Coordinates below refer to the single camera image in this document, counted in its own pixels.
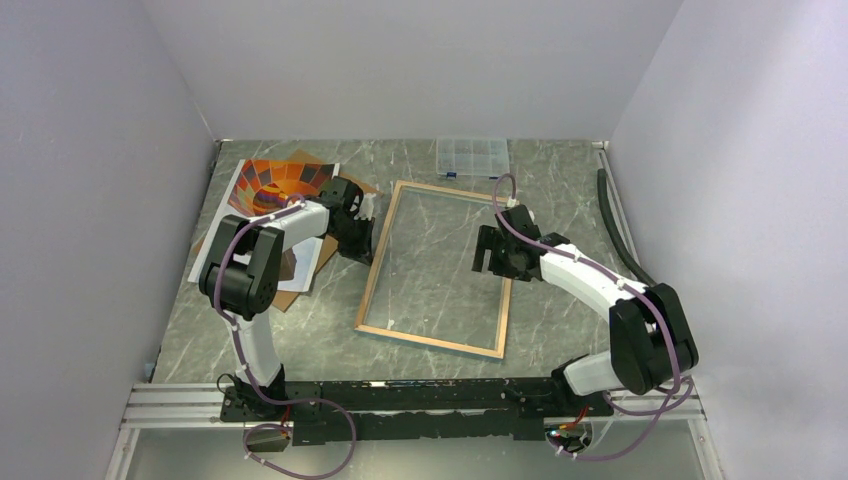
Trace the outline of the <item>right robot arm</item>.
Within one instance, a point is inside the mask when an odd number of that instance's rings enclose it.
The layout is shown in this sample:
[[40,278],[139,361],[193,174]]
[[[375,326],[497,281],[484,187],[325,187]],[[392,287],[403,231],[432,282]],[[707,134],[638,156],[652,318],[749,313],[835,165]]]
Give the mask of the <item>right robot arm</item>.
[[516,205],[479,228],[472,268],[507,279],[539,280],[573,295],[609,328],[609,347],[564,364],[550,401],[577,413],[590,394],[624,389],[642,395],[668,383],[677,390],[698,352],[676,291],[628,279],[586,256],[565,237],[541,234],[530,210]]

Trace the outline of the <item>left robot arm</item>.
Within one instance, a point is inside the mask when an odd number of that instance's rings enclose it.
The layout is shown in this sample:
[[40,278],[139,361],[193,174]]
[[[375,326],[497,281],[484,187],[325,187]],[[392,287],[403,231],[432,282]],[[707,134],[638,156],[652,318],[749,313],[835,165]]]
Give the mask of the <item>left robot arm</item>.
[[274,188],[261,195],[261,214],[227,215],[219,222],[198,288],[227,324],[238,363],[236,387],[260,419],[278,417],[288,402],[267,314],[285,252],[329,237],[342,257],[372,264],[373,200],[354,181],[334,177],[316,195],[284,196]]

